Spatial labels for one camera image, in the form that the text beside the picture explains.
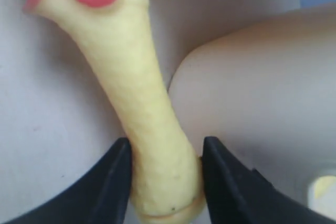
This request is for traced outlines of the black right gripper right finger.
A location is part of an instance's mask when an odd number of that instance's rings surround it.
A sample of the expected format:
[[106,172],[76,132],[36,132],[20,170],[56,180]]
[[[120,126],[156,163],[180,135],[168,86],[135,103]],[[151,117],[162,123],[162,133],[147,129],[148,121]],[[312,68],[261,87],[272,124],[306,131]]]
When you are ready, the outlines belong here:
[[216,137],[205,138],[202,165],[211,223],[325,223],[245,167]]

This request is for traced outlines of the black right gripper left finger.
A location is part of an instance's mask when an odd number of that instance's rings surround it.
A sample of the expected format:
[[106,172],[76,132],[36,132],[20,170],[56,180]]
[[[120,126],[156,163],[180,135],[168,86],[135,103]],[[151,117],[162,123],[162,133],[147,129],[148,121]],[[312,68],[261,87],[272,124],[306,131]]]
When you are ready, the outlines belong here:
[[11,223],[123,223],[131,188],[131,145],[116,140],[68,189]]

